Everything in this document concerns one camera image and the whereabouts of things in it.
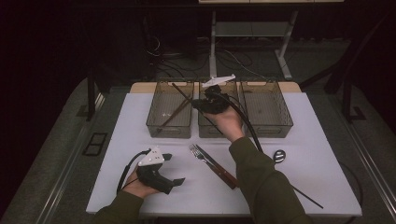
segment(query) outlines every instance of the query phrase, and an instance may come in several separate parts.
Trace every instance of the metal fork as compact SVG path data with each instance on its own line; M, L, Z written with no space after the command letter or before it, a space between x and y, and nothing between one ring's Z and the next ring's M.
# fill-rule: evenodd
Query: metal fork
M204 155L195 147L195 145L190 145L190 151L194 157L200 161L203 161L210 169L222 179L231 189L234 189L236 185L231 181L227 176L225 176L215 165L213 165L210 161L207 161Z

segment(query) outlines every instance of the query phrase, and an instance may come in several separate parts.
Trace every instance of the white table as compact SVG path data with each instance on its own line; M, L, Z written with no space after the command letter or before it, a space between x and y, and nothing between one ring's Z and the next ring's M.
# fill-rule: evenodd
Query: white table
M137 88L136 92L144 92L143 89L146 88ZM142 217L248 216L248 205L240 189L230 189L189 151L190 144L200 145L235 175L235 164L228 152L230 143L226 139L199 138L196 110L192 114L190 139L151 138L146 119L152 96L152 93L127 94L87 212L95 213L113 201L120 175L135 154L159 146L163 153L173 155L172 160L163 164L160 173L169 179L186 177L186 180L183 185L173 188L169 195L159 193L147 197L140 210ZM361 216L361 207L306 94L284 92L284 97L294 126L286 138L260 138L264 153L272 156L277 149L286 151L287 158L277 164L276 169L283 172L294 187L324 207L319 208L297 193L308 215Z

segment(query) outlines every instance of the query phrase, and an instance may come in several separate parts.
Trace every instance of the wooden table edge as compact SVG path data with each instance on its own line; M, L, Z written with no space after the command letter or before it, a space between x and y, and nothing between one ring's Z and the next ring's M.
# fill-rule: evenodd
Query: wooden table edge
M282 92L301 92L299 85L295 82L278 82ZM157 82L136 82L132 85L130 93L154 93Z

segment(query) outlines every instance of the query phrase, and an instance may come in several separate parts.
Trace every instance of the plastic storage container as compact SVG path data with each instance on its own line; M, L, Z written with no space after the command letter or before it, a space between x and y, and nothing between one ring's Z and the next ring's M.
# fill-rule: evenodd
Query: plastic storage container
M284 138L293 121L277 81L241 78L241 102L258 137Z
M175 83L190 98L193 96L193 79L162 78L158 80L146 122L151 137L191 137L192 106L172 83Z

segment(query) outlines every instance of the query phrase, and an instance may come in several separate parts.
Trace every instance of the forearm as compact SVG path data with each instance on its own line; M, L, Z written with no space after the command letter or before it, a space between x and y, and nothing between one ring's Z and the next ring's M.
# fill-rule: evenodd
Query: forearm
M255 223L311 223L289 180L246 137L230 146L236 176Z
M93 224L110 223L137 223L139 210L143 199L133 194L120 191L113 203L99 210L93 220Z

